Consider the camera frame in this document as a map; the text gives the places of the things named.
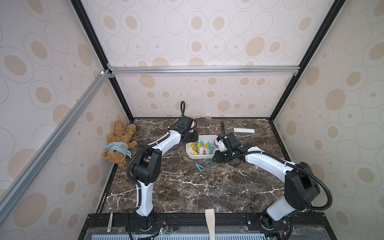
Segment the dark teal clothespin top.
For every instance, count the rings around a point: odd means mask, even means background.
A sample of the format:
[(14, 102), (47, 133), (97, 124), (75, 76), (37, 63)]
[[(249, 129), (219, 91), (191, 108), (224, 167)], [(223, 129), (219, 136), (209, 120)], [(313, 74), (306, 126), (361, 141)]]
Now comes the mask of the dark teal clothespin top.
[(206, 159), (206, 164), (208, 167), (213, 165), (213, 163), (209, 159)]

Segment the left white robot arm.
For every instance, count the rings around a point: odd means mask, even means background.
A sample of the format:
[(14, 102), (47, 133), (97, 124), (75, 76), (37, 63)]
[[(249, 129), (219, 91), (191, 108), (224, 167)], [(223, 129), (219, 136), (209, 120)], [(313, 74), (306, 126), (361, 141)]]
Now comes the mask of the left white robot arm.
[(153, 207), (154, 182), (160, 175), (163, 155), (178, 144), (187, 144), (198, 140), (197, 122), (183, 116), (168, 127), (165, 135), (147, 145), (138, 146), (136, 155), (127, 167), (127, 177), (137, 187), (137, 205), (132, 211), (142, 217), (148, 217)]

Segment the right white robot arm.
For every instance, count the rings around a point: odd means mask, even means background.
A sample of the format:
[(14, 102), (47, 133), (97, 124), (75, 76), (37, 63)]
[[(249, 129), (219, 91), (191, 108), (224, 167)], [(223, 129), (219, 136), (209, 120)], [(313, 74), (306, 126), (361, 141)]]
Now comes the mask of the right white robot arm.
[(284, 195), (270, 204), (261, 215), (261, 220), (274, 224), (285, 216), (303, 211), (321, 192), (321, 181), (304, 162), (295, 164), (280, 159), (250, 143), (241, 143), (233, 133), (215, 141), (218, 150), (214, 160), (229, 163), (240, 160), (268, 172), (284, 185)]

